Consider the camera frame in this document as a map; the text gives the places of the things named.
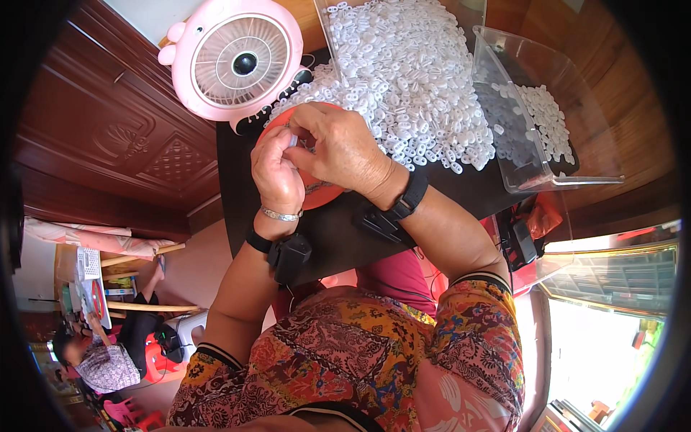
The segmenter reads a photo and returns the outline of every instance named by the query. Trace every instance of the red plastic bag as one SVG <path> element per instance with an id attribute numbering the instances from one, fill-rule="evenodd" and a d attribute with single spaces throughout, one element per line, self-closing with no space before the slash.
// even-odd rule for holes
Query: red plastic bag
<path id="1" fill-rule="evenodd" d="M 526 224 L 533 240 L 542 238 L 564 221 L 559 211 L 549 202 L 546 194 L 538 194 Z"/>

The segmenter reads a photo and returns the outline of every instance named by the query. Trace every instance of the pile of white plastic pieces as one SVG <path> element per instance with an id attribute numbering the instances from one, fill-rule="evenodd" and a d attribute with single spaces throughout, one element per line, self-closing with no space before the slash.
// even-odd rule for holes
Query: pile of white plastic pieces
<path id="1" fill-rule="evenodd" d="M 456 18 L 436 0 L 381 0 L 328 8 L 335 61 L 275 103 L 269 120 L 309 101 L 360 113 L 379 148 L 411 171 L 440 161 L 455 173 L 494 158 L 493 132 L 471 80 L 473 58 Z"/>
<path id="2" fill-rule="evenodd" d="M 499 92 L 501 97 L 514 97 L 514 93 L 509 91 L 509 87 L 503 86 L 501 84 L 492 84 L 493 90 Z M 515 85 L 516 93 L 520 96 L 525 105 L 528 114 L 533 119 L 533 123 L 537 127 L 538 136 L 542 144 L 542 150 L 545 153 L 545 158 L 549 162 L 554 159 L 554 162 L 560 162 L 561 156 L 564 156 L 564 160 L 572 165 L 576 163 L 576 159 L 573 157 L 573 150 L 569 146 L 569 130 L 566 129 L 566 123 L 564 123 L 564 113 L 559 111 L 559 105 L 554 101 L 554 96 L 552 96 L 549 91 L 547 91 L 547 86 L 544 84 L 540 87 L 526 87 Z M 523 112 L 519 107 L 514 107 L 513 112 L 516 115 L 522 115 Z M 503 131 L 504 128 L 496 124 L 495 131 L 497 127 L 500 127 Z M 526 132 L 525 137 L 528 140 L 533 140 L 535 135 L 531 132 Z M 500 158 L 504 158 L 511 155 L 508 149 L 503 148 L 503 146 L 497 147 L 497 155 Z"/>

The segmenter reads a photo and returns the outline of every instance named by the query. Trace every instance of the black pants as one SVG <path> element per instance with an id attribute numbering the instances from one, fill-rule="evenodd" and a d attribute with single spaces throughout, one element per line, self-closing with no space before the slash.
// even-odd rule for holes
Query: black pants
<path id="1" fill-rule="evenodd" d="M 141 292 L 134 298 L 134 303 L 147 304 Z M 158 305 L 155 292 L 148 304 Z M 117 341 L 125 347 L 134 365 L 139 369 L 141 378 L 146 375 L 146 337 L 153 333 L 161 322 L 163 317 L 153 312 L 130 310 L 117 336 Z"/>

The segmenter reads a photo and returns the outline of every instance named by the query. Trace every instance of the woman's hand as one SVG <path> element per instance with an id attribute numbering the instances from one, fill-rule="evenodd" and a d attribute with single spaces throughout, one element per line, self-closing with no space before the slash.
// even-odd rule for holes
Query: woman's hand
<path id="1" fill-rule="evenodd" d="M 283 158 L 290 138 L 290 130 L 283 127 L 266 134 L 252 150 L 252 178 L 264 207 L 298 214 L 305 200 L 305 185 L 292 162 Z"/>
<path id="2" fill-rule="evenodd" d="M 98 329 L 101 328 L 101 320 L 98 319 L 96 312 L 89 312 L 86 315 L 86 322 L 89 324 L 89 327 L 91 327 L 91 330 L 98 331 Z"/>
<path id="3" fill-rule="evenodd" d="M 83 328 L 81 323 L 77 323 L 76 321 L 71 321 L 70 327 L 72 328 L 72 331 L 75 333 L 80 333 L 82 331 L 82 328 Z"/>
<path id="4" fill-rule="evenodd" d="M 379 150 L 357 112 L 316 102 L 301 104 L 290 118 L 290 129 L 300 138 L 311 134 L 315 153 L 291 147 L 283 155 L 319 180 L 353 189 L 375 204 L 395 173 L 397 180 L 407 181 L 408 170 Z"/>

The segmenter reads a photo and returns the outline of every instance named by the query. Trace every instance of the tiled floor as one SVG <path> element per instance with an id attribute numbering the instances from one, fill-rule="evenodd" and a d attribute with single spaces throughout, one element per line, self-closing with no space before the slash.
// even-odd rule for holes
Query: tiled floor
<path id="1" fill-rule="evenodd" d="M 187 242 L 187 246 L 178 251 L 166 254 L 166 279 L 160 283 L 156 292 L 162 304 L 196 304 L 208 308 L 216 296 L 216 291 L 228 265 L 232 262 L 232 255 L 225 231 L 225 221 L 220 220 L 198 232 Z M 433 275 L 433 271 L 426 261 L 421 262 L 423 274 Z M 153 264 L 140 270 L 138 284 L 143 286 L 151 277 Z M 432 283 L 433 277 L 426 278 Z M 335 285 L 354 285 L 357 278 L 354 270 L 324 278 L 322 283 L 327 287 Z M 522 335 L 524 369 L 526 371 L 526 411 L 536 394 L 540 384 L 538 372 L 542 370 L 538 359 L 542 358 L 541 328 L 538 327 L 539 317 L 533 316 L 531 297 L 523 296 L 516 301 L 518 326 Z M 273 311 L 269 309 L 264 322 L 264 329 L 276 323 Z M 178 389 L 179 381 L 172 381 L 149 385 L 143 382 L 142 388 L 132 388 L 122 391 L 124 397 L 134 396 L 135 400 L 146 411 L 161 410 L 167 413 L 170 403 Z"/>

